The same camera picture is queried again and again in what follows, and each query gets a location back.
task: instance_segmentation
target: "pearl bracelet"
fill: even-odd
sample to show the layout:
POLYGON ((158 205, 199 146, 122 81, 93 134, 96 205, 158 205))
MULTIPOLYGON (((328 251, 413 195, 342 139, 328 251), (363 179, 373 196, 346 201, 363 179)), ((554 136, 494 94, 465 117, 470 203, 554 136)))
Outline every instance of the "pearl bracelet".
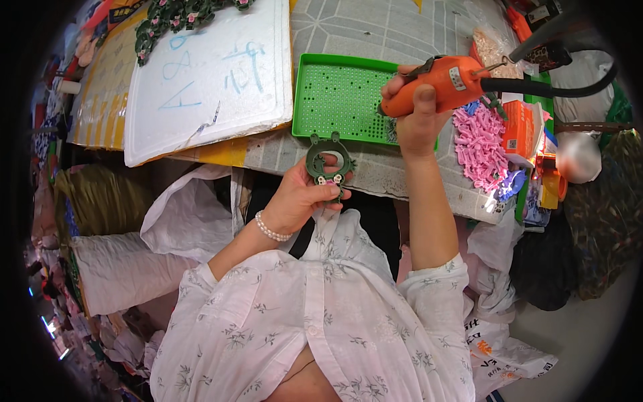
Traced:
POLYGON ((261 213, 262 212, 263 212, 263 210, 257 212, 257 214, 255 215, 255 221, 257 222, 257 226, 259 226, 259 230, 261 230, 264 233, 264 235, 270 237, 272 240, 276 240, 276 241, 280 241, 280 242, 288 241, 293 236, 292 233, 290 233, 289 235, 282 235, 282 234, 275 233, 272 230, 268 229, 266 227, 266 224, 261 220, 261 213))

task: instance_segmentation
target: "printed label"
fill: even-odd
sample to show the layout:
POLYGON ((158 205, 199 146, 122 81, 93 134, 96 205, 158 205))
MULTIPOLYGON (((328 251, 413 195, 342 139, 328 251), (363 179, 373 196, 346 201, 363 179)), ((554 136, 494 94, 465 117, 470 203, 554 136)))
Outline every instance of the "printed label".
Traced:
POLYGON ((464 82, 462 82, 462 77, 460 77, 460 69, 457 68, 457 66, 449 69, 449 77, 451 77, 451 82, 453 83, 456 91, 464 91, 465 89, 467 89, 467 86, 464 85, 464 82))
POLYGON ((529 18, 530 23, 534 23, 540 19, 549 17, 549 10, 547 10, 547 6, 540 6, 531 13, 527 14, 527 17, 529 18))

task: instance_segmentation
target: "woman's right hand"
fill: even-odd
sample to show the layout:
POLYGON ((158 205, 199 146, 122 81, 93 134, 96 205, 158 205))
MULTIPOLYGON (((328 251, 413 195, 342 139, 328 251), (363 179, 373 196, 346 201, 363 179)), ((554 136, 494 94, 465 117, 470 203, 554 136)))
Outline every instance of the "woman's right hand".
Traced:
MULTIPOLYGON (((418 66, 400 65, 400 74, 408 74, 418 66)), ((404 86, 404 78, 399 75, 391 78, 381 89, 384 99, 391 99, 404 86)), ((415 110, 408 116, 397 119, 397 143, 407 162, 433 156, 433 147, 440 130, 449 120, 453 111, 435 112, 435 88, 423 84, 413 94, 415 110)))

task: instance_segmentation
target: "woman's left hand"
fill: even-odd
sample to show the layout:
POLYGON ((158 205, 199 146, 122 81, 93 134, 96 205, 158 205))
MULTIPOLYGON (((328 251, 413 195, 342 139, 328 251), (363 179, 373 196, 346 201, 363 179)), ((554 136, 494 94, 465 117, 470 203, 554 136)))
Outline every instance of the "woman's left hand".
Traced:
MULTIPOLYGON (((325 172, 336 172, 339 167, 337 157, 322 154, 325 172)), ((353 177, 352 172, 346 174, 346 180, 353 177)), ((275 233, 288 235, 295 233, 308 221, 317 208, 324 207, 324 201, 331 201, 340 194, 340 188, 332 185, 315 185, 312 177, 306 171, 305 157, 284 174, 277 192, 262 212, 261 220, 275 233)), ((350 198, 350 190, 344 188, 341 199, 350 198)), ((326 208, 339 211, 341 203, 329 203, 326 208)))

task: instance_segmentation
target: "fingernail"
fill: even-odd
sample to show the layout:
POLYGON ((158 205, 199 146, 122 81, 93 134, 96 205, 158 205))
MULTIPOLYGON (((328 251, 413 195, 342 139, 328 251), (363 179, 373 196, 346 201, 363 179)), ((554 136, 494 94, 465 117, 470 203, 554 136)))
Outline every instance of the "fingernail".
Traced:
POLYGON ((435 98, 435 91, 432 89, 427 89, 420 94, 420 100, 423 102, 429 102, 435 98))

